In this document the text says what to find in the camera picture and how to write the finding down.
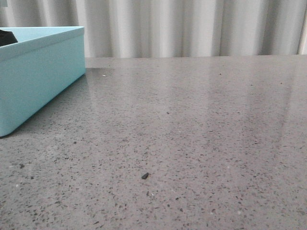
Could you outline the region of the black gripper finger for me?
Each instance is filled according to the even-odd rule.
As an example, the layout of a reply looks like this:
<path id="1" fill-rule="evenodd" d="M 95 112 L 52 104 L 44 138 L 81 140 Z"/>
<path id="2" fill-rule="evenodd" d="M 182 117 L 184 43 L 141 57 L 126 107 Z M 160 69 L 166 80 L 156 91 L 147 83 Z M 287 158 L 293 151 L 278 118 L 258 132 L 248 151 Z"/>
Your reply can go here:
<path id="1" fill-rule="evenodd" d="M 18 43 L 12 31 L 0 30 L 0 46 L 7 46 Z"/>

